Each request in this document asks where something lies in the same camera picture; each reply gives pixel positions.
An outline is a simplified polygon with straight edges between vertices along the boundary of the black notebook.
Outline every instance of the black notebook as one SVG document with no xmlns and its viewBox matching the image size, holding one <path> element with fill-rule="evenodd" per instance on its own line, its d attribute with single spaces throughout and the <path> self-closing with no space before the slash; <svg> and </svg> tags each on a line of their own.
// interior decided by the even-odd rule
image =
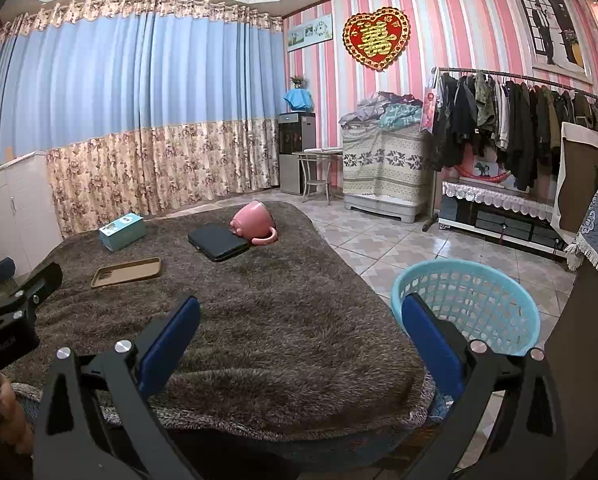
<svg viewBox="0 0 598 480">
<path fill-rule="evenodd" d="M 221 224 L 206 224 L 190 231 L 188 241 L 214 262 L 222 262 L 248 250 L 247 240 Z"/>
</svg>

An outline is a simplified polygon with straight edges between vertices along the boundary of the white cabinet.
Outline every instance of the white cabinet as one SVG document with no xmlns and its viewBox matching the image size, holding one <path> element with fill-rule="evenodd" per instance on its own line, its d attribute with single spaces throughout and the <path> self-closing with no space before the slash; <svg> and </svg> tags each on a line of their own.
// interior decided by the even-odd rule
<svg viewBox="0 0 598 480">
<path fill-rule="evenodd" d="M 0 260 L 12 258 L 15 276 L 21 276 L 62 240 L 45 153 L 32 153 L 0 167 Z"/>
</svg>

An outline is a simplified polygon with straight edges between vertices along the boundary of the tissue box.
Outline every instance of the tissue box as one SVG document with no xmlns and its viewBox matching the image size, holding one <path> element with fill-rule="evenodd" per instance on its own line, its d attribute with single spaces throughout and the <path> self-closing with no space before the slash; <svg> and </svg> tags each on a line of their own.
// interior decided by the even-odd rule
<svg viewBox="0 0 598 480">
<path fill-rule="evenodd" d="M 112 252 L 117 251 L 145 234 L 143 218 L 128 213 L 99 229 L 101 242 Z"/>
</svg>

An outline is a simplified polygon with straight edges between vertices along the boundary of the white fringe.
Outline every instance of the white fringe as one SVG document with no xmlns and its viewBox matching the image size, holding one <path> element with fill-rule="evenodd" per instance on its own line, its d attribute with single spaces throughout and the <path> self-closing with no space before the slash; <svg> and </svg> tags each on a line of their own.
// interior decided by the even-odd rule
<svg viewBox="0 0 598 480">
<path fill-rule="evenodd" d="M 598 271 L 598 253 L 586 242 L 581 233 L 576 235 L 575 241 L 566 247 L 566 257 L 570 270 L 576 270 L 583 261 L 581 253 L 594 265 Z"/>
</svg>

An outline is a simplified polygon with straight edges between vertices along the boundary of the basket rim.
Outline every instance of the basket rim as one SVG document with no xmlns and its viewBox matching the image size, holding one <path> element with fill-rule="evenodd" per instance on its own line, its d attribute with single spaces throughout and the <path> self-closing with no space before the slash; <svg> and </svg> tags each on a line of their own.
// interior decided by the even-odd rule
<svg viewBox="0 0 598 480">
<path fill-rule="evenodd" d="M 493 274 L 496 277 L 496 279 L 501 280 L 504 283 L 507 283 L 509 285 L 508 288 L 516 290 L 521 296 L 524 297 L 526 305 L 528 306 L 528 309 L 524 314 L 527 317 L 532 318 L 532 320 L 534 321 L 534 328 L 530 337 L 530 343 L 519 348 L 517 352 L 512 352 L 510 355 L 525 355 L 528 352 L 528 350 L 530 350 L 537 344 L 539 335 L 541 333 L 541 314 L 539 312 L 539 308 L 537 307 L 536 302 L 533 300 L 530 293 L 527 290 L 525 290 L 523 286 L 519 282 L 517 282 L 517 280 L 510 278 L 510 276 L 508 276 L 504 272 L 501 272 L 498 269 L 494 269 L 493 267 L 484 264 L 478 264 L 477 262 L 471 262 L 469 260 L 458 260 L 456 258 L 444 258 L 443 260 L 426 260 L 424 262 L 419 262 L 418 264 L 408 267 L 407 269 L 404 269 L 403 272 L 401 272 L 397 276 L 397 279 L 394 281 L 392 285 L 392 290 L 390 291 L 390 309 L 392 311 L 392 315 L 395 317 L 401 329 L 407 333 L 405 327 L 403 326 L 403 320 L 401 318 L 400 312 L 400 284 L 407 278 L 409 274 L 415 274 L 425 271 L 426 267 L 443 267 L 448 265 L 451 266 L 453 264 L 460 264 L 462 267 L 471 267 L 477 272 L 484 271 L 483 274 Z"/>
</svg>

